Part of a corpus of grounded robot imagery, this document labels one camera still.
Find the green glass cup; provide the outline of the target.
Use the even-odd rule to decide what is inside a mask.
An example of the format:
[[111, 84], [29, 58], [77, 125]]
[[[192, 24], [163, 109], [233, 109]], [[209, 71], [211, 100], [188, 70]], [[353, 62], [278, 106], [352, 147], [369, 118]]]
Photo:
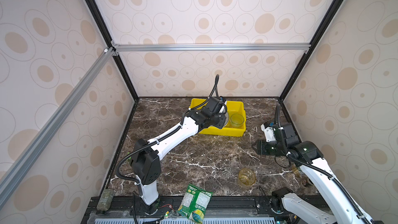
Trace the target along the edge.
[[245, 123], [245, 118], [241, 114], [236, 113], [230, 117], [230, 127], [231, 128], [239, 129], [244, 125], [244, 123]]

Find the yellow glass cup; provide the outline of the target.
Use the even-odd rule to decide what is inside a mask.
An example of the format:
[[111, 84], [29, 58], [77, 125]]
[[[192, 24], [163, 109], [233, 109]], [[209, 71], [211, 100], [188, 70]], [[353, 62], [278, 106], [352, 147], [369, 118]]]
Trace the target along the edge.
[[256, 174], [254, 170], [249, 168], [243, 168], [238, 172], [238, 184], [243, 188], [248, 188], [256, 183]]

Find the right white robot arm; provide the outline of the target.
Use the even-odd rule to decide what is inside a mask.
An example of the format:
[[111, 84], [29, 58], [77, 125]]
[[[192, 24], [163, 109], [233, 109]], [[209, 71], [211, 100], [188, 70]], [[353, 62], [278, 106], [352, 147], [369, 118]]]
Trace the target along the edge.
[[375, 224], [377, 223], [349, 194], [332, 172], [318, 147], [300, 142], [292, 124], [264, 123], [265, 138], [252, 147], [259, 155], [285, 157], [303, 172], [317, 188], [331, 213], [315, 207], [284, 187], [272, 192], [271, 209], [277, 214], [292, 213], [308, 224]]

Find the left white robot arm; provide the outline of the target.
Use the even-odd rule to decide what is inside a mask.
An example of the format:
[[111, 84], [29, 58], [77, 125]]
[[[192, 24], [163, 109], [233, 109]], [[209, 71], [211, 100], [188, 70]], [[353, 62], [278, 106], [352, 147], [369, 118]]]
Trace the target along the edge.
[[185, 111], [180, 122], [166, 132], [147, 141], [138, 140], [134, 150], [118, 162], [115, 174], [138, 186], [141, 201], [145, 205], [158, 204], [157, 179], [161, 175], [163, 158], [181, 142], [204, 129], [222, 129], [227, 113], [227, 100], [224, 97], [208, 97], [203, 103]]

